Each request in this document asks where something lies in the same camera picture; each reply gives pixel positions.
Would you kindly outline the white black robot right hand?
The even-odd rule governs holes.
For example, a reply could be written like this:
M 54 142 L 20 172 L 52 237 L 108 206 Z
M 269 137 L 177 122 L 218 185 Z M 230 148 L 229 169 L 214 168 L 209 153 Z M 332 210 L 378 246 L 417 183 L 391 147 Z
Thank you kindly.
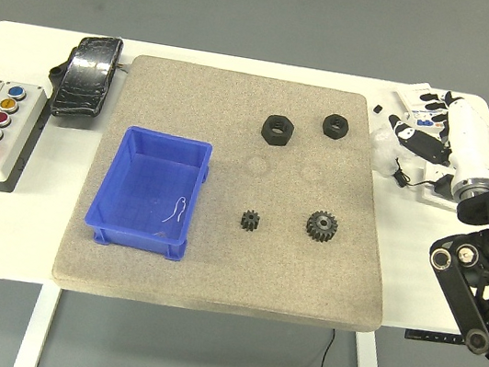
M 455 201 L 474 198 L 489 191 L 489 125 L 468 100 L 450 91 L 440 96 L 421 93 L 423 109 L 432 123 L 440 123 L 437 136 L 411 126 L 396 115 L 389 117 L 400 145 L 434 165 L 455 170 L 450 189 Z

